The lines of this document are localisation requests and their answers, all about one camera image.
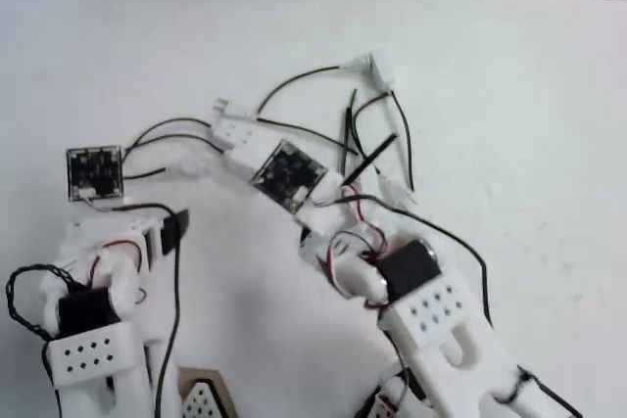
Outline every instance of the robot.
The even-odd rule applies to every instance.
[[[347,182],[246,116],[227,106],[218,114],[208,137],[224,150],[224,169],[293,214],[303,227],[301,257],[342,296],[378,310],[378,328],[405,376],[382,384],[363,416],[479,418],[490,395],[523,418],[558,418],[545,386],[506,350],[455,261],[432,249],[430,223],[410,212],[411,194],[371,168],[359,184]],[[86,201],[101,213],[68,228],[57,272],[40,284],[46,302],[38,328],[49,340],[44,358],[63,416],[188,416],[169,357],[175,328],[153,303],[164,296],[155,273],[171,269],[166,256],[177,252],[188,212],[169,210],[162,219],[135,215],[141,205],[105,209]]]

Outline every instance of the circuit board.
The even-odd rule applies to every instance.
[[[69,149],[66,156],[70,201],[124,196],[120,146]]]
[[[295,213],[326,173],[326,168],[288,141],[272,152],[253,178],[255,188]]]

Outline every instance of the white table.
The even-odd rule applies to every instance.
[[[87,215],[66,201],[66,148],[128,143],[160,118],[206,116],[217,97],[253,108],[293,73],[383,47],[422,214],[487,259],[504,342],[585,415],[623,416],[625,24],[625,0],[0,0],[0,279],[53,260],[63,227]],[[356,83],[303,81],[266,115],[339,135]],[[387,119],[365,116],[364,140]],[[403,178],[395,152],[382,161]],[[244,189],[224,175],[127,187],[192,209],[179,363],[219,369],[243,417],[349,416],[393,352],[371,312],[298,259],[288,215]],[[441,250],[478,286],[471,258]],[[30,316],[34,289],[18,286]],[[55,416],[40,342],[0,319],[0,414]]]

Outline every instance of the cable connector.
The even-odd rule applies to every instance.
[[[392,206],[412,210],[417,206],[415,193],[399,183],[390,180],[383,173],[377,174],[381,196]]]
[[[394,89],[396,77],[392,63],[383,50],[377,49],[358,56],[341,65],[340,69],[368,75],[374,87],[382,93],[389,93]]]

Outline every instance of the cable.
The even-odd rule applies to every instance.
[[[450,232],[447,229],[440,227],[439,225],[431,222],[430,220],[425,219],[424,217],[420,217],[419,215],[416,215],[407,210],[394,208],[393,206],[388,205],[387,203],[379,200],[378,198],[372,195],[346,196],[343,198],[339,198],[335,201],[331,201],[330,203],[318,203],[316,205],[320,207],[325,207],[325,206],[331,206],[331,205],[351,203],[353,201],[372,201],[390,212],[416,220],[420,222],[421,224],[424,224],[427,227],[430,227],[433,230],[440,232],[443,235],[446,235],[447,237],[455,240],[458,244],[460,244],[462,247],[467,249],[470,252],[470,254],[477,260],[477,262],[479,263],[479,266],[481,267],[481,291],[482,291],[482,298],[483,298],[483,313],[486,319],[488,320],[488,322],[490,323],[490,325],[492,325],[492,316],[490,314],[490,299],[488,296],[488,266],[485,260],[483,259],[483,257],[479,253],[477,253],[477,251],[474,250],[470,244],[465,242],[461,237],[458,237],[457,235],[455,235],[453,232]]]
[[[390,134],[385,141],[383,141],[372,153],[365,157],[357,168],[355,168],[349,176],[347,176],[342,182],[342,186],[351,185],[357,180],[360,175],[366,170],[383,151],[385,151],[390,145],[399,137],[397,134]]]
[[[374,105],[379,100],[383,100],[388,95],[389,95],[389,93],[387,93],[387,92],[382,93],[380,95],[377,95],[376,97],[371,98],[370,100],[365,102],[363,105],[361,105],[357,109],[356,112],[352,113],[352,115],[353,115],[353,123],[351,124],[351,134],[353,136],[353,141],[355,142],[355,146],[357,147],[357,150],[359,151],[359,153],[362,155],[362,157],[364,159],[365,159],[365,151],[363,150],[362,141],[360,139],[359,132],[357,130],[357,118],[363,112],[363,110],[365,110],[366,108],[368,108],[371,105]]]
[[[68,271],[54,264],[37,263],[37,264],[32,264],[30,266],[22,266],[21,268],[16,269],[13,273],[11,273],[11,276],[9,276],[9,281],[7,281],[7,286],[5,288],[5,291],[7,294],[7,306],[9,309],[9,316],[13,320],[18,322],[20,325],[25,327],[29,332],[37,335],[44,342],[50,342],[54,340],[52,335],[50,335],[50,333],[48,333],[48,331],[44,329],[41,325],[30,323],[28,320],[23,318],[18,313],[14,305],[16,280],[18,279],[18,276],[20,276],[21,274],[28,273],[31,271],[51,272],[52,274],[57,276],[59,279],[61,279],[64,283],[66,283],[66,286],[69,292],[73,292],[76,289],[83,289],[85,288],[85,286],[74,281],[74,279],[72,278],[72,275],[69,274]]]
[[[331,67],[328,67],[328,68],[314,69],[314,70],[310,70],[308,72],[299,73],[298,75],[294,75],[293,77],[290,77],[287,80],[279,83],[276,87],[274,87],[272,89],[272,91],[270,93],[267,94],[267,96],[264,98],[262,103],[259,105],[259,107],[257,108],[257,114],[260,115],[262,113],[262,111],[264,110],[265,106],[267,105],[267,102],[269,102],[270,99],[274,95],[276,95],[280,90],[285,88],[290,83],[295,82],[296,80],[298,80],[300,78],[309,77],[310,75],[314,75],[316,73],[328,72],[328,71],[331,71],[331,70],[338,70],[339,68],[340,68],[339,66],[331,66]]]
[[[115,247],[117,245],[125,245],[125,244],[132,245],[133,247],[137,249],[137,252],[139,254],[139,257],[137,258],[137,272],[139,273],[141,270],[141,263],[142,263],[141,248],[132,240],[114,240],[113,242],[108,242],[104,244],[101,248],[108,249],[109,247]],[[100,259],[101,258],[99,256],[96,256],[96,259],[94,259],[94,262],[91,263],[91,268],[89,269],[89,286],[93,284],[94,272],[96,271],[96,266],[100,262]]]
[[[220,147],[218,147],[216,144],[214,144],[209,139],[205,139],[204,137],[201,137],[201,136],[196,136],[195,134],[175,133],[175,134],[164,134],[163,136],[153,137],[152,139],[147,139],[147,140],[145,140],[143,142],[140,142],[140,143],[137,143],[137,142],[133,143],[129,148],[126,149],[126,154],[124,154],[122,162],[124,162],[126,157],[128,157],[128,154],[130,154],[135,149],[139,149],[140,147],[144,147],[144,146],[147,146],[149,144],[153,144],[155,142],[163,141],[164,139],[173,139],[173,138],[176,138],[176,139],[194,139],[196,141],[201,141],[201,142],[204,142],[205,144],[207,144],[208,146],[210,146],[212,149],[214,149],[217,152],[219,152],[220,154],[224,154],[224,149],[221,149]],[[147,178],[149,176],[158,175],[158,174],[164,173],[166,171],[168,171],[168,169],[166,167],[162,166],[161,168],[156,168],[154,170],[146,171],[144,173],[138,173],[138,174],[135,174],[135,175],[126,175],[124,177],[124,180],[138,180],[140,178]]]
[[[157,380],[157,391],[155,393],[155,418],[161,418],[161,402],[164,394],[164,380],[166,377],[166,369],[168,368],[169,358],[172,354],[174,347],[174,340],[176,339],[176,332],[178,331],[178,324],[180,323],[180,288],[179,288],[179,272],[180,272],[180,237],[181,230],[176,213],[161,203],[144,203],[138,205],[127,205],[111,208],[111,211],[126,212],[129,210],[138,209],[162,209],[167,212],[174,221],[175,228],[175,245],[174,245],[174,322],[172,324],[171,333],[169,334],[168,345],[166,347],[166,355],[164,356],[164,363],[161,366],[159,372],[159,379]]]
[[[392,99],[394,100],[394,104],[396,108],[399,110],[401,114],[401,119],[403,120],[403,127],[405,128],[405,140],[407,141],[408,146],[408,179],[410,183],[410,189],[414,191],[413,187],[413,163],[412,163],[412,155],[411,155],[411,135],[410,135],[410,125],[408,123],[408,118],[405,116],[405,112],[403,108],[401,108],[401,104],[399,103],[399,99],[396,96],[396,92],[393,90],[390,95],[392,95]]]
[[[162,166],[161,168],[145,171],[143,173],[137,173],[135,175],[125,175],[124,180],[139,180],[141,178],[148,178],[149,176],[159,175],[160,173],[165,173],[167,171],[168,169]]]
[[[200,124],[202,126],[205,126],[209,129],[212,129],[212,126],[206,122],[206,121],[202,121],[201,119],[197,119],[195,117],[189,117],[189,116],[181,116],[181,117],[172,117],[170,119],[166,119],[163,121],[159,121],[156,124],[153,124],[152,126],[150,126],[148,129],[144,130],[139,137],[137,137],[137,139],[134,140],[134,142],[126,149],[126,153],[124,154],[124,156],[121,158],[121,162],[124,163],[126,161],[126,159],[128,158],[128,155],[134,150],[136,149],[139,144],[139,142],[151,131],[157,129],[158,127],[164,126],[166,124],[170,124],[171,122],[179,122],[179,121],[183,121],[183,122],[195,122],[197,124]]]
[[[55,388],[55,383],[52,379],[52,368],[50,367],[50,361],[48,360],[48,346],[49,342],[44,343],[43,348],[41,349],[41,362],[43,363],[43,368],[46,370],[46,374],[48,375],[48,379],[50,380],[50,384],[52,385],[53,390],[55,391],[55,399],[57,400],[57,409],[59,410],[59,418],[63,418],[63,410],[61,408],[61,397],[59,396],[59,391]]]
[[[342,176],[346,176],[346,163],[349,157],[349,146],[351,141],[351,131],[353,126],[353,105],[357,99],[357,88],[353,90],[351,94],[351,101],[349,106],[344,111],[344,148],[342,149],[342,156],[340,157],[340,173]]]
[[[43,363],[43,367],[46,370],[46,374],[48,375],[48,379],[50,379],[50,384],[54,389],[54,382],[52,380],[52,369],[50,368],[50,361],[48,360],[48,345],[54,340],[52,335],[48,333],[41,325],[30,323],[28,320],[23,318],[18,314],[18,311],[15,308],[15,284],[18,276],[23,273],[31,272],[31,271],[49,271],[58,278],[60,278],[66,286],[68,287],[68,291],[73,291],[75,289],[82,289],[84,286],[72,278],[72,275],[68,273],[63,268],[56,266],[54,264],[32,264],[30,266],[23,266],[15,270],[11,276],[9,277],[9,281],[7,281],[6,293],[7,293],[7,306],[9,309],[9,316],[18,322],[20,325],[26,327],[29,332],[34,333],[39,338],[41,338],[44,342],[46,342],[41,350],[41,362]],[[61,409],[61,398],[59,397],[59,391],[54,389],[55,391],[55,399],[57,400],[57,408],[59,410],[59,418],[63,418],[63,410]]]
[[[303,131],[308,134],[311,134],[312,136],[316,136],[316,137],[319,137],[320,139],[324,139],[325,141],[330,142],[331,144],[334,144],[344,149],[344,144],[341,143],[340,141],[336,141],[332,137],[325,136],[324,134],[320,132],[314,131],[313,129],[309,129],[307,127],[299,126],[298,124],[290,124],[288,122],[275,121],[273,119],[265,119],[264,117],[258,117],[255,119],[255,121],[260,122],[262,124],[270,124],[272,126],[286,127],[288,129],[295,129],[297,131]],[[355,154],[355,155],[357,154],[357,152],[354,151],[353,149],[348,149],[348,152],[350,152],[351,154]]]

